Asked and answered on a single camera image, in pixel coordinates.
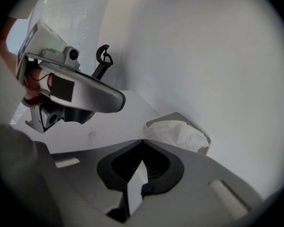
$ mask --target robotic arm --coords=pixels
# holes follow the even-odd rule
[[[32,104],[23,99],[23,104],[30,107],[32,115],[27,125],[44,133],[60,119],[83,124],[95,112],[114,113],[122,110],[125,96],[100,81],[107,68],[113,64],[107,53],[108,47],[103,45],[98,49],[97,60],[100,64],[90,77],[80,72],[80,64],[77,62],[79,51],[68,46],[39,20],[22,44],[16,66],[16,77],[22,85],[30,67],[42,68],[38,79],[42,94],[40,100]],[[101,59],[102,52],[104,57],[110,58],[110,62]],[[51,88],[47,85],[50,75]]]

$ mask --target gray surface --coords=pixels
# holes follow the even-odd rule
[[[231,217],[208,185],[215,179],[223,180],[250,208],[261,203],[250,186],[211,158],[164,143],[156,145],[182,160],[184,175],[168,193],[145,197],[127,224],[215,227],[229,223]]]
[[[117,199],[106,194],[110,191],[105,189],[96,173],[97,163],[103,156],[132,142],[56,154],[53,158],[79,159],[79,164],[61,168],[59,172],[80,197],[105,213],[116,207]],[[167,193],[145,197],[137,211],[128,219],[127,225],[215,227],[229,224],[231,216],[208,185],[216,179],[223,180],[249,208],[253,209],[261,203],[261,198],[250,186],[211,158],[167,144],[152,143],[178,156],[185,166],[184,175]]]
[[[209,145],[211,144],[211,142],[212,142],[211,139],[208,137],[208,135],[203,130],[201,130],[197,125],[195,125],[193,122],[189,121],[186,117],[184,117],[182,114],[180,114],[178,112],[173,112],[173,113],[161,116],[159,118],[150,120],[150,121],[146,122],[146,126],[150,127],[155,122],[168,121],[168,120],[179,120],[179,121],[183,121],[183,122],[187,123],[188,125],[190,125],[194,129],[202,132],[204,134],[204,136],[206,137],[208,144]],[[198,150],[198,153],[201,154],[201,155],[206,155],[207,152],[208,152],[208,147],[201,147]]]
[[[0,178],[13,197],[39,221],[60,226],[58,206],[38,164],[34,142],[10,126],[0,126]]]
[[[39,144],[37,150],[40,159],[39,169],[42,171],[50,192],[59,208],[63,226],[124,226],[114,219],[105,216],[85,199],[81,198],[80,192],[73,189],[72,185],[61,174],[60,169],[56,167],[46,145]]]
[[[122,192],[108,189],[97,174],[97,164],[105,156],[119,150],[135,140],[94,150],[54,154],[54,161],[77,158],[80,163],[59,169],[67,182],[88,203],[106,214],[119,206]]]
[[[277,200],[280,192],[276,192],[267,199],[263,201],[263,203],[256,208],[254,208],[249,214],[244,217],[238,219],[237,221],[233,221],[225,227],[244,227],[251,226],[255,220],[261,217]]]

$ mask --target white tissue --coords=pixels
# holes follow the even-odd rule
[[[155,140],[193,152],[201,147],[209,147],[202,132],[178,120],[153,123],[142,131],[141,139]]]
[[[148,183],[147,169],[142,161],[127,184],[127,197],[130,215],[132,215],[142,203],[143,199],[141,190],[142,186],[146,183]]]

